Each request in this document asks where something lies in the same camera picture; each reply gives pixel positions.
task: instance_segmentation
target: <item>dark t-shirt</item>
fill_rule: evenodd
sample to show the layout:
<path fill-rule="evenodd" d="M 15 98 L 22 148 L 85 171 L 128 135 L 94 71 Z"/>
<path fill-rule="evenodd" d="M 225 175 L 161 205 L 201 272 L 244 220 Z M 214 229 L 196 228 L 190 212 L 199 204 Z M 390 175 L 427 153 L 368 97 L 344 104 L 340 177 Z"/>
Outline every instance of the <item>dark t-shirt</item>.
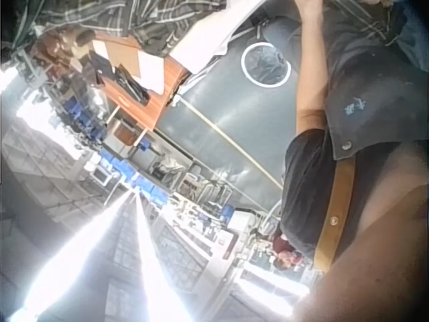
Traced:
<path fill-rule="evenodd" d="M 397 143 L 376 144 L 357 152 L 353 196 L 336 256 L 352 242 L 373 183 Z M 328 131 L 301 133 L 286 152 L 281 229 L 302 254 L 314 259 L 322 231 L 335 172 Z"/>

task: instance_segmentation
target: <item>brown belt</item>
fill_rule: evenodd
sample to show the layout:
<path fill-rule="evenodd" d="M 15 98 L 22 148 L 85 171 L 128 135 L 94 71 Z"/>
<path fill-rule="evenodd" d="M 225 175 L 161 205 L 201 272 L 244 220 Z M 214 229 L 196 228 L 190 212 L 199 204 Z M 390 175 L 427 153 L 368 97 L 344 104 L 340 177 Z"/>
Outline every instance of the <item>brown belt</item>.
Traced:
<path fill-rule="evenodd" d="M 329 270 L 334 260 L 347 221 L 355 181 L 355 165 L 354 156 L 336 163 L 328 211 L 314 255 L 315 267 L 324 272 Z"/>

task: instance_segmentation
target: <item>hand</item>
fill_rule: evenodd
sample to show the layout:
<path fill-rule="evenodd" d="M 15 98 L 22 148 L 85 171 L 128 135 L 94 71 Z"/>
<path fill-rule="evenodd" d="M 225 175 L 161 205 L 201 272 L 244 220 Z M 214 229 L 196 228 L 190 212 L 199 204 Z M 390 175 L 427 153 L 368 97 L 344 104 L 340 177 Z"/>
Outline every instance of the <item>hand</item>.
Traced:
<path fill-rule="evenodd" d="M 302 22 L 323 17 L 323 0 L 295 0 Z"/>

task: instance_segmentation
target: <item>bright window light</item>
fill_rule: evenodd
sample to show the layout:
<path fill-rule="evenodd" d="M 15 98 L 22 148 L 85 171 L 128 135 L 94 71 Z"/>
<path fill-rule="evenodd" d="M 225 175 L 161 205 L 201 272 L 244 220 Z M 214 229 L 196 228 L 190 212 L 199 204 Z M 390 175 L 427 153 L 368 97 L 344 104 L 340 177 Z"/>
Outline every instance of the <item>bright window light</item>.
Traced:
<path fill-rule="evenodd" d="M 74 284 L 91 250 L 115 218 L 130 191 L 83 227 L 43 268 L 30 288 L 24 308 L 11 322 L 30 322 L 37 318 Z"/>
<path fill-rule="evenodd" d="M 240 279 L 237 281 L 237 284 L 252 299 L 261 303 L 262 305 L 265 305 L 277 314 L 283 315 L 285 317 L 290 317 L 292 315 L 292 306 L 281 297 L 271 294 L 263 288 L 247 282 L 246 280 Z"/>
<path fill-rule="evenodd" d="M 18 76 L 16 67 L 8 68 L 4 72 L 0 70 L 0 94 L 12 83 L 16 76 Z"/>
<path fill-rule="evenodd" d="M 143 212 L 140 196 L 137 203 L 137 232 L 141 256 L 144 289 L 147 297 L 147 311 L 150 322 L 191 322 L 179 296 L 168 285 L 150 237 L 150 229 Z"/>
<path fill-rule="evenodd" d="M 51 115 L 55 114 L 51 100 L 33 104 L 37 92 L 32 92 L 18 109 L 16 115 L 22 118 L 32 129 L 43 133 L 52 141 L 62 146 L 72 158 L 78 160 L 82 151 L 74 147 L 76 140 L 66 133 L 64 127 L 59 125 L 56 129 L 49 123 Z"/>
<path fill-rule="evenodd" d="M 262 278 L 263 280 L 266 280 L 272 285 L 275 285 L 276 287 L 286 290 L 292 294 L 296 294 L 300 297 L 304 297 L 310 292 L 310 289 L 301 283 L 295 282 L 293 280 L 290 280 L 289 278 L 278 276 L 276 274 L 263 270 L 262 268 L 256 265 L 252 265 L 249 262 L 245 263 L 244 269 Z"/>

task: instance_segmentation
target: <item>metal snap button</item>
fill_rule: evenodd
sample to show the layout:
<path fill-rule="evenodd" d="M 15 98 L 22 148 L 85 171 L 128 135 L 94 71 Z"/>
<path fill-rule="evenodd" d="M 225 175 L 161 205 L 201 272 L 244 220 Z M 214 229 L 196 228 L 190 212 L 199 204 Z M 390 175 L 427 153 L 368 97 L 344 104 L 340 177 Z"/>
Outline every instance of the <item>metal snap button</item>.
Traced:
<path fill-rule="evenodd" d="M 346 141 L 342 144 L 341 148 L 344 151 L 347 151 L 347 150 L 350 150 L 352 146 L 353 146 L 353 144 L 351 143 L 351 141 Z"/>
<path fill-rule="evenodd" d="M 338 217 L 331 217 L 330 218 L 330 224 L 332 225 L 332 226 L 336 226 L 336 225 L 338 225 Z"/>

